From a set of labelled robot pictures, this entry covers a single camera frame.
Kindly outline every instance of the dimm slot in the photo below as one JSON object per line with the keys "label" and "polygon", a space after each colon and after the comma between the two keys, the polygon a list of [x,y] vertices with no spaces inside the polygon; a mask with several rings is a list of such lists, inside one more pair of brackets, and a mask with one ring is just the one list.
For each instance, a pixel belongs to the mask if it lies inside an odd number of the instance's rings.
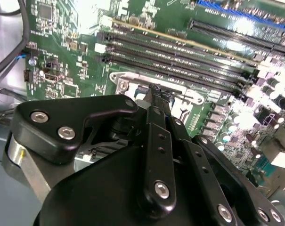
{"label": "dimm slot", "polygon": [[234,85],[237,85],[237,83],[239,82],[238,79],[235,79],[235,78],[232,78],[232,77],[228,77],[228,76],[224,76],[224,75],[221,75],[221,74],[209,72],[209,71],[206,71],[206,70],[190,67],[190,66],[181,64],[179,62],[173,62],[171,58],[164,59],[164,58],[162,58],[162,56],[152,56],[152,55],[150,55],[148,53],[141,52],[141,51],[138,51],[136,49],[133,50],[133,49],[125,48],[125,47],[114,46],[113,47],[113,51],[125,54],[126,56],[131,56],[133,59],[135,59],[137,57],[140,57],[142,59],[148,59],[148,60],[151,60],[151,61],[154,61],[154,62],[159,62],[159,63],[163,63],[165,65],[170,65],[171,67],[174,67],[174,68],[181,68],[181,69],[184,69],[184,70],[188,70],[190,72],[196,72],[200,76],[210,76],[210,77],[213,77],[215,80],[218,80],[220,82],[232,83]]}
{"label": "dimm slot", "polygon": [[161,45],[159,45],[159,44],[155,44],[152,42],[146,42],[149,39],[149,37],[147,37],[145,35],[143,35],[145,38],[145,41],[142,41],[142,40],[137,40],[137,39],[134,39],[132,37],[126,36],[126,35],[121,35],[121,34],[116,34],[116,33],[103,32],[103,34],[104,35],[112,35],[112,40],[119,40],[121,42],[127,42],[127,43],[130,43],[133,45],[139,45],[139,46],[142,46],[144,48],[151,48],[153,50],[161,51],[161,52],[168,53],[168,54],[173,54],[173,55],[178,56],[178,57],[183,57],[183,58],[189,59],[196,64],[203,64],[203,65],[208,65],[210,67],[215,67],[217,70],[225,71],[226,73],[229,73],[229,74],[235,73],[236,75],[239,75],[239,74],[244,73],[244,70],[242,70],[242,69],[238,69],[238,68],[231,67],[229,65],[220,63],[220,62],[210,61],[210,60],[206,60],[202,57],[196,57],[196,56],[192,55],[194,52],[196,52],[196,53],[199,52],[199,54],[203,55],[203,56],[206,54],[210,55],[209,53],[205,53],[203,51],[195,50],[195,49],[188,48],[188,47],[179,46],[177,44],[174,44],[174,43],[171,43],[171,42],[168,42],[165,40],[159,40],[159,39],[150,37],[150,40],[160,42]]}
{"label": "dimm slot", "polygon": [[[165,42],[165,43],[170,43],[171,45],[176,45],[175,43],[173,42],[170,42],[170,41],[167,41],[167,40],[164,40],[164,39],[161,39],[159,37],[151,37],[151,36],[147,36],[147,35],[144,35],[142,33],[139,33],[139,32],[135,32],[135,31],[131,31],[129,30],[128,28],[124,28],[124,27],[118,27],[118,28],[115,28],[115,30],[117,31],[121,31],[121,32],[124,32],[126,33],[126,35],[133,35],[134,37],[141,37],[143,39],[150,39],[150,40],[156,40],[156,41],[162,41],[162,42]],[[233,62],[233,63],[240,63],[240,64],[243,64],[243,65],[248,65],[249,67],[254,67],[256,68],[257,67],[257,63],[251,63],[249,61],[247,62],[243,62],[243,61],[238,61],[238,60],[234,60],[234,59],[229,59],[229,58],[226,58],[224,56],[218,56],[218,55],[214,55],[212,53],[209,53],[209,52],[206,52],[202,49],[200,49],[199,47],[184,47],[184,48],[189,48],[191,49],[192,51],[196,52],[196,53],[199,53],[199,54],[202,54],[202,55],[205,55],[205,56],[209,56],[209,57],[215,57],[216,59],[219,59],[219,60],[228,60],[230,62]]]}
{"label": "dimm slot", "polygon": [[212,79],[199,77],[196,73],[183,73],[181,71],[173,71],[173,70],[168,71],[168,68],[166,68],[165,65],[159,65],[159,64],[150,65],[146,64],[145,62],[142,63],[142,62],[137,62],[133,59],[126,59],[124,58],[124,56],[114,56],[114,55],[110,55],[109,58],[105,57],[101,59],[101,62],[104,63],[113,62],[119,65],[125,65],[128,67],[133,67],[135,69],[140,69],[145,72],[160,74],[177,80],[185,80],[193,82],[205,86],[207,88],[223,92],[225,94],[233,94],[237,96],[241,93],[241,90],[238,88],[234,87],[230,88],[230,87],[221,86],[220,84],[211,83],[213,81]]}

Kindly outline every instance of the chip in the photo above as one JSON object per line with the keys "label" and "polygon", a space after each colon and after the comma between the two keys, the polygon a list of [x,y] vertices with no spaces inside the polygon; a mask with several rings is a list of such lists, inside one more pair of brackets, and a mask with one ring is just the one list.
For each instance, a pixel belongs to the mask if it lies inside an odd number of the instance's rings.
{"label": "chip", "polygon": [[39,17],[51,20],[52,19],[52,7],[46,5],[39,5]]}

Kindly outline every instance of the green circuit board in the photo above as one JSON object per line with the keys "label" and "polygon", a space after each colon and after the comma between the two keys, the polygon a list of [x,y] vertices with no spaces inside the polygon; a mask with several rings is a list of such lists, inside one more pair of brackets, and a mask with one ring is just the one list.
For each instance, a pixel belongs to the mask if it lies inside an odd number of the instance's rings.
{"label": "green circuit board", "polygon": [[[277,4],[268,4],[260,0],[236,0],[234,2],[239,4],[235,9],[232,7],[232,10],[247,12],[249,8],[256,8],[257,10],[252,11],[251,14],[255,15],[261,10],[263,13],[273,14],[274,20],[282,23],[285,21],[285,8]],[[225,131],[225,125],[231,120],[230,115],[233,112],[253,116],[259,106],[263,105],[271,107],[285,117],[285,111],[277,109],[276,104],[271,104],[262,93],[259,99],[253,97],[253,104],[251,104],[242,101],[231,92],[212,89],[211,86],[195,83],[193,80],[175,79],[175,77],[163,76],[149,70],[139,71],[131,65],[116,62],[104,64],[96,60],[108,51],[105,46],[118,46],[116,44],[118,41],[99,40],[99,32],[114,33],[117,31],[118,35],[125,33],[125,37],[132,37],[136,41],[152,46],[158,45],[161,41],[169,41],[171,45],[180,45],[182,49],[179,51],[191,48],[186,53],[189,57],[223,64],[219,69],[210,63],[198,63],[197,60],[195,61],[197,63],[189,62],[192,68],[202,70],[203,74],[204,72],[213,73],[217,78],[220,76],[232,81],[237,79],[237,82],[229,85],[227,82],[222,84],[219,79],[206,81],[227,87],[227,89],[232,89],[233,86],[237,89],[237,86],[240,87],[238,83],[243,83],[245,90],[240,92],[246,95],[251,86],[248,85],[249,78],[238,78],[237,74],[231,75],[227,68],[240,71],[240,73],[261,75],[263,82],[258,85],[260,89],[267,85],[267,79],[274,76],[278,78],[280,73],[285,73],[285,53],[282,50],[265,52],[262,42],[261,45],[251,42],[242,44],[231,35],[223,38],[223,33],[213,33],[208,30],[205,32],[203,28],[198,30],[191,27],[191,24],[193,21],[198,21],[248,36],[247,40],[252,37],[265,41],[267,45],[273,43],[273,46],[279,45],[285,48],[285,29],[279,27],[279,22],[271,25],[224,11],[231,6],[223,6],[223,10],[219,10],[207,7],[200,1],[191,0],[104,0],[101,2],[96,0],[26,0],[26,5],[31,28],[30,41],[27,45],[31,56],[27,58],[24,74],[28,82],[29,100],[117,94],[118,83],[114,82],[110,76],[114,73],[127,72],[128,75],[141,73],[154,80],[185,87],[200,95],[202,102],[192,104],[188,114],[183,117],[183,122],[191,136],[204,132],[204,124],[214,106],[222,106],[224,116],[220,118],[221,126],[217,129],[212,141],[217,141],[219,135]],[[135,43],[120,45],[127,48],[127,51],[150,54],[144,47]],[[97,50],[98,47],[104,48],[104,52]],[[120,54],[113,56],[123,56],[128,61],[134,60],[144,65],[154,66],[151,58],[142,59],[136,57],[135,54],[131,57]],[[132,95],[135,97],[140,95],[145,88],[137,89]],[[183,104],[178,106],[175,102],[173,107],[174,111],[179,113]],[[231,134],[231,137],[236,137],[236,140],[225,144],[224,153],[246,173],[258,161],[250,154],[250,144],[246,143],[245,138],[246,133],[259,134],[261,136],[259,141],[261,141],[266,136],[272,136],[274,132],[274,128],[262,125],[239,129]]]}

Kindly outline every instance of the screw head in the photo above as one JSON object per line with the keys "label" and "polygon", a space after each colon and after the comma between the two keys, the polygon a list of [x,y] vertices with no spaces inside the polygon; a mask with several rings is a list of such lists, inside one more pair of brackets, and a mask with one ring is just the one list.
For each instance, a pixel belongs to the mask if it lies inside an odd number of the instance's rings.
{"label": "screw head", "polygon": [[223,206],[222,204],[218,205],[218,211],[219,214],[221,215],[221,217],[228,223],[230,223],[232,221],[232,216],[231,213],[229,212],[228,209],[226,209],[225,206]]}
{"label": "screw head", "polygon": [[155,108],[155,107],[154,107],[154,112],[155,112],[156,114],[161,114],[160,110],[159,110],[158,108]]}
{"label": "screw head", "polygon": [[34,58],[30,58],[30,59],[28,60],[28,64],[29,64],[30,66],[36,66],[36,65],[37,65],[37,61],[36,61]]}
{"label": "screw head", "polygon": [[181,121],[179,119],[175,119],[175,122],[178,124],[178,125],[181,125]]}
{"label": "screw head", "polygon": [[259,213],[260,217],[261,217],[264,221],[266,221],[266,222],[269,221],[269,218],[268,218],[268,216],[265,214],[264,211],[262,211],[261,209],[257,209],[257,212]]}
{"label": "screw head", "polygon": [[281,218],[279,217],[279,215],[273,210],[273,209],[270,209],[270,212],[272,214],[272,217],[278,222],[280,223],[282,220]]}
{"label": "screw head", "polygon": [[130,107],[133,107],[133,106],[134,106],[133,102],[130,101],[130,100],[126,100],[125,103],[126,103],[128,106],[130,106]]}
{"label": "screw head", "polygon": [[207,144],[207,140],[204,138],[204,137],[201,137],[201,141],[204,143],[204,144]]}
{"label": "screw head", "polygon": [[121,81],[120,83],[119,83],[119,88],[122,90],[122,91],[125,91],[125,90],[127,90],[127,88],[128,88],[128,83],[126,82],[126,81]]}
{"label": "screw head", "polygon": [[44,123],[49,120],[48,115],[44,112],[33,112],[30,115],[30,118],[32,121],[37,122],[37,123]]}
{"label": "screw head", "polygon": [[65,140],[72,140],[75,137],[75,131],[68,126],[59,128],[57,134]]}
{"label": "screw head", "polygon": [[170,191],[168,187],[162,182],[155,183],[155,192],[162,199],[167,199],[170,196]]}

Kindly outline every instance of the black expansion slot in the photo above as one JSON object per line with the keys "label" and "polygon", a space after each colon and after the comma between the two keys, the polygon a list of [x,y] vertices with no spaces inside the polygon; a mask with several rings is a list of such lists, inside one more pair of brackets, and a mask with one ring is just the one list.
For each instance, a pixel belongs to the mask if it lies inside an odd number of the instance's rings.
{"label": "black expansion slot", "polygon": [[[149,40],[156,40],[156,41],[160,41],[160,42],[165,42],[165,43],[169,43],[171,45],[176,45],[175,43],[171,42],[171,41],[168,41],[168,40],[165,40],[165,39],[162,39],[160,37],[152,37],[152,36],[147,36],[145,34],[142,34],[142,33],[139,33],[139,32],[135,32],[135,31],[132,31],[132,30],[129,30],[128,28],[124,28],[124,27],[118,27],[118,28],[115,28],[115,30],[117,31],[121,31],[121,32],[124,32],[126,33],[126,35],[133,35],[134,37],[141,37],[143,39],[147,38]],[[194,47],[194,46],[191,46],[191,47],[188,47],[190,48],[191,50],[193,50],[195,53],[199,53],[199,54],[202,54],[204,56],[209,56],[209,57],[215,57],[216,59],[220,59],[220,60],[228,60],[230,62],[233,62],[233,63],[240,63],[240,64],[243,64],[243,65],[247,65],[249,67],[254,67],[256,68],[257,67],[257,64],[252,64],[252,63],[249,63],[249,62],[243,62],[243,61],[237,61],[237,60],[234,60],[234,59],[230,59],[228,57],[224,57],[224,56],[218,56],[218,55],[215,55],[215,54],[212,54],[212,53],[209,53],[209,52],[206,52],[204,49],[200,49],[199,47]]]}
{"label": "black expansion slot", "polygon": [[206,70],[199,69],[199,68],[194,68],[187,64],[183,64],[183,62],[182,63],[175,62],[175,61],[173,62],[172,58],[162,58],[163,57],[162,54],[154,56],[150,52],[142,52],[136,49],[129,49],[127,47],[121,47],[121,46],[112,46],[111,51],[124,54],[127,57],[130,57],[132,59],[136,59],[137,57],[139,57],[142,60],[147,59],[152,62],[162,63],[162,64],[165,64],[166,66],[173,67],[178,70],[184,69],[189,72],[194,72],[198,74],[198,76],[208,77],[208,78],[212,77],[213,79],[215,79],[216,81],[220,81],[221,83],[225,82],[226,84],[232,84],[235,86],[237,86],[238,84],[244,84],[244,85],[246,84],[246,82],[240,81],[236,78],[228,77],[228,76],[221,75],[218,73],[213,73],[213,72],[206,71]]}
{"label": "black expansion slot", "polygon": [[194,64],[210,66],[213,69],[225,72],[229,75],[232,74],[234,76],[242,76],[245,79],[252,78],[252,75],[250,75],[250,73],[245,72],[242,69],[238,69],[238,68],[231,67],[229,65],[220,63],[220,62],[215,62],[215,61],[202,58],[202,55],[204,55],[204,52],[200,53],[200,57],[196,57],[192,55],[195,52],[195,50],[192,48],[179,46],[175,43],[168,42],[165,40],[158,40],[154,37],[150,37],[150,39],[154,40],[156,43],[149,42],[148,41],[149,37],[145,35],[144,35],[144,38],[145,38],[145,41],[134,39],[131,36],[126,36],[126,35],[116,34],[116,33],[111,33],[111,32],[99,32],[98,33],[98,39],[101,41],[104,41],[104,40],[108,42],[116,41],[122,44],[138,45],[140,47],[149,48],[152,50],[161,51],[165,54],[170,54],[170,55],[174,55],[177,57],[188,59]]}
{"label": "black expansion slot", "polygon": [[190,24],[190,30],[212,37],[220,38],[223,40],[235,41],[242,45],[248,46],[254,50],[264,52],[273,51],[274,54],[277,54],[279,56],[285,56],[285,46],[283,45],[229,31],[227,29],[206,24],[203,22],[193,20]]}
{"label": "black expansion slot", "polygon": [[143,72],[160,74],[165,77],[170,77],[170,78],[174,78],[174,79],[182,80],[182,81],[189,81],[191,83],[195,83],[195,84],[199,84],[204,87],[207,87],[208,89],[217,90],[224,94],[235,95],[236,97],[238,97],[241,94],[241,90],[239,89],[233,89],[233,88],[221,86],[219,84],[214,84],[214,83],[211,83],[210,81],[206,81],[206,78],[204,78],[205,80],[200,80],[196,78],[198,76],[193,76],[193,77],[190,76],[192,75],[192,73],[190,73],[190,75],[187,75],[187,74],[182,74],[179,72],[168,71],[164,67],[159,68],[158,65],[156,66],[148,65],[146,63],[141,63],[141,62],[137,62],[131,59],[126,59],[122,56],[103,55],[103,56],[95,56],[95,59],[101,63],[106,63],[106,64],[110,62],[117,63],[118,65],[124,65],[126,67],[130,67],[136,70],[138,69]]}

